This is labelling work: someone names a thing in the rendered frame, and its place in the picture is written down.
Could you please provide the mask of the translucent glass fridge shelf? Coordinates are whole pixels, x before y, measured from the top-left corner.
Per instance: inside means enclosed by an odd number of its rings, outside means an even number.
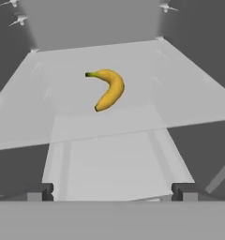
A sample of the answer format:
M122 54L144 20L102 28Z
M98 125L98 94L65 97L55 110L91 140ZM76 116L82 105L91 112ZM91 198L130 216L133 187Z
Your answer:
M225 88L165 39L30 52L0 92L0 150L225 121Z

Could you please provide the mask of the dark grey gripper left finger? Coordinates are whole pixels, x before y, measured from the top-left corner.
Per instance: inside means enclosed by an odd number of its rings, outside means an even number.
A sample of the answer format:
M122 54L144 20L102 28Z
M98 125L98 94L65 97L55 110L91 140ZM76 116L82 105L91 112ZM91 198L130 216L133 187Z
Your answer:
M53 183L36 183L25 186L21 191L0 197L1 202L52 202Z

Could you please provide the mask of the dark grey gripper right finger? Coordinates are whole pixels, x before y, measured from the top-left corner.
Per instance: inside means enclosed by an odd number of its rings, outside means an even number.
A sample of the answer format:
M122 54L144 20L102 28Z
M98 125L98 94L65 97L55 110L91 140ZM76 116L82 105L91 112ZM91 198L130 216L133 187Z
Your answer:
M178 202L225 202L225 198L210 194L195 183L173 183L172 200Z

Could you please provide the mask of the yellow banana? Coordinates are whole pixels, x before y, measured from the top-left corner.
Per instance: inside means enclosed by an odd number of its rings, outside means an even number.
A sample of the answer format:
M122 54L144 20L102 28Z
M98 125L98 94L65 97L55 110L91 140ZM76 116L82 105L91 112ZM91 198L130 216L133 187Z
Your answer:
M102 112L109 109L124 93L124 80L114 70L101 69L93 72L86 72L85 76L98 78L109 85L108 90L102 95L95 105L96 112Z

